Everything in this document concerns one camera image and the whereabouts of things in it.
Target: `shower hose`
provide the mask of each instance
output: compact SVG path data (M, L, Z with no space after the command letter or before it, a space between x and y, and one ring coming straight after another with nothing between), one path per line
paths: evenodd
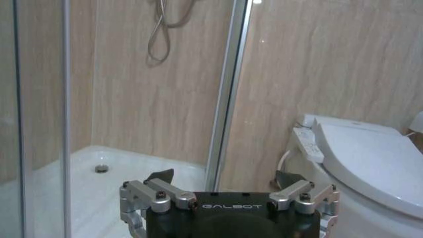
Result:
M156 61L157 64L161 64L166 57L169 56L170 52L170 39L169 39L169 33L168 33L168 28L177 28L181 27L189 20L189 13L193 7L193 3L196 0L189 0L189 6L186 9L185 14L182 15L181 19L174 22L174 23L168 23L165 19L165 5L166 5L166 0L154 0L154 5L156 5L156 25L153 27L153 31L150 33L149 39L148 39L148 56L152 60ZM152 53L152 46L156 41L157 37L157 32L158 28L161 27L162 29L162 36L164 36L164 41L165 41L165 54L162 57L154 56Z

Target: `toilet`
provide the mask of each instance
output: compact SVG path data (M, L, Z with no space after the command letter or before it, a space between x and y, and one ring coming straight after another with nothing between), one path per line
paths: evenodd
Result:
M281 166L340 191L335 238L423 238L423 155L397 130L303 115Z

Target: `toilet seat lid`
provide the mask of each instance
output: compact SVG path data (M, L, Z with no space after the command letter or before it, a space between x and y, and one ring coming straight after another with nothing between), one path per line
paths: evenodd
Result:
M400 134L319 124L327 171L361 195L423 219L423 155Z

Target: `glass shower door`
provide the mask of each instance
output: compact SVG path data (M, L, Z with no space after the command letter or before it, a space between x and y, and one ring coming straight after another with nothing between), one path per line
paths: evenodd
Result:
M0 237L21 237L13 2L0 0Z
M0 0L0 237L69 237L65 2Z

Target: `wood grain wall panel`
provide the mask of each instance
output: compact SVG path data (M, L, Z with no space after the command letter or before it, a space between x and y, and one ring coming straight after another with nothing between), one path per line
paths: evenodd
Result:
M188 1L168 3L174 22ZM186 25L169 29L166 61L152 67L153 2L98 1L92 144L207 163L231 10L232 1L196 1ZM153 52L164 49L160 31Z
M0 182L18 172L18 129L14 67L13 8L0 1Z
M70 151L90 144L97 0L70 1Z
M24 156L33 169L62 156L62 9L58 0L24 0L18 12Z
M423 110L421 10L411 0L253 5L221 189L269 190L303 113L405 130Z

